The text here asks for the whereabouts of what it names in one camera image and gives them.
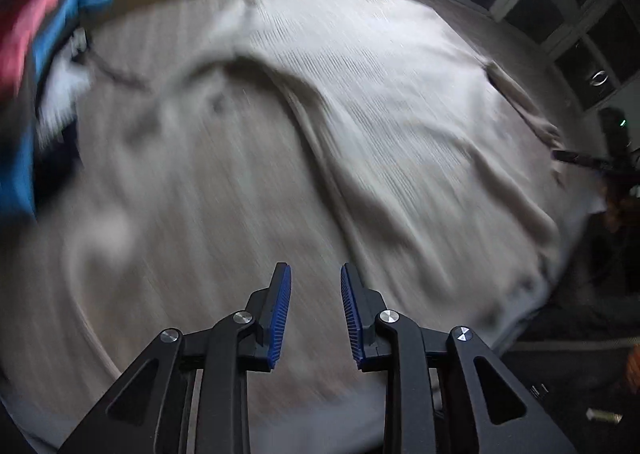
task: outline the pile of clothes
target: pile of clothes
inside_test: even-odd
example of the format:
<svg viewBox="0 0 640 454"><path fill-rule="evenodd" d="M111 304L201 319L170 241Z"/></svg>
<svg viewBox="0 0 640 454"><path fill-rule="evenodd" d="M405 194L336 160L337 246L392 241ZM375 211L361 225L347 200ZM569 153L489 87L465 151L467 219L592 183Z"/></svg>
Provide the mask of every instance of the pile of clothes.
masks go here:
<svg viewBox="0 0 640 454"><path fill-rule="evenodd" d="M77 167L81 16L112 1L15 0L0 14L0 225L35 215Z"/></svg>

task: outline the beige blanket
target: beige blanket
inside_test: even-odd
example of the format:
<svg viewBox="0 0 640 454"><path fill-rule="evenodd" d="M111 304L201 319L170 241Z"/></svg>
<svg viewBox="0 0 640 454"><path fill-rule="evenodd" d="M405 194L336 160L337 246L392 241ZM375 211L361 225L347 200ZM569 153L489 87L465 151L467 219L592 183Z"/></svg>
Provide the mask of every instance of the beige blanket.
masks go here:
<svg viewBox="0 0 640 454"><path fill-rule="evenodd" d="M182 0L95 48L146 86L96 71L84 171L2 249L0 362L33 402L79 418L159 331L244 307L277 261L289 320L276 370L250 377L252 420L361 379L346 260L446 331L548 288L584 177L553 169L556 128L432 9Z"/></svg>

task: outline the red clothing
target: red clothing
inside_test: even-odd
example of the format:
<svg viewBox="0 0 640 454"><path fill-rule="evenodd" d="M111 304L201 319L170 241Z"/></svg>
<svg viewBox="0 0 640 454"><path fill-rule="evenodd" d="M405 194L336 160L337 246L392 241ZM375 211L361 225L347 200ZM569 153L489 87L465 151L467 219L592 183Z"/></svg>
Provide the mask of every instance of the red clothing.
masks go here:
<svg viewBox="0 0 640 454"><path fill-rule="evenodd" d="M0 20L0 101L17 95L31 41L58 1L22 0Z"/></svg>

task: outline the orange object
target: orange object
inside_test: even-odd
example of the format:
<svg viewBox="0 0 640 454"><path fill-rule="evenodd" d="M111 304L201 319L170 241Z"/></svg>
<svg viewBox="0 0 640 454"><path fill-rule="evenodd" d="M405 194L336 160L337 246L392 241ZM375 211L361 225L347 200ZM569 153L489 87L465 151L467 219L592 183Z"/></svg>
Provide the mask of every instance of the orange object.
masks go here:
<svg viewBox="0 0 640 454"><path fill-rule="evenodd" d="M626 360L626 381L633 394L640 389L640 345L636 344Z"/></svg>

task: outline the metal pivot screw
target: metal pivot screw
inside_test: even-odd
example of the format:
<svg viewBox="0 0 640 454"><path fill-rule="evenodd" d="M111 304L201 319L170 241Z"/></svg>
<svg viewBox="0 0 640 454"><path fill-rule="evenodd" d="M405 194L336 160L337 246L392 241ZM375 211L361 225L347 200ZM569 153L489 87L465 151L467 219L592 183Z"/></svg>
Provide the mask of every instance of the metal pivot screw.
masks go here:
<svg viewBox="0 0 640 454"><path fill-rule="evenodd" d="M248 311L238 311L234 313L234 322L238 324L247 324L254 318Z"/></svg>
<svg viewBox="0 0 640 454"><path fill-rule="evenodd" d="M612 423L614 425L617 425L622 420L622 415L616 414L615 412L609 412L606 410L588 408L587 420L605 421L607 423Z"/></svg>
<svg viewBox="0 0 640 454"><path fill-rule="evenodd" d="M464 326L460 326L458 328L455 328L453 330L453 336L463 342L467 342L469 340L471 340L471 338L474 336L473 333L471 333L471 330L469 328L465 328Z"/></svg>
<svg viewBox="0 0 640 454"><path fill-rule="evenodd" d="M385 309L380 312L380 320L383 322L392 323L396 322L398 319L400 319L398 312L393 311L392 309Z"/></svg>
<svg viewBox="0 0 640 454"><path fill-rule="evenodd" d="M179 336L180 332L177 329L169 328L160 334L160 340L162 342L175 342Z"/></svg>

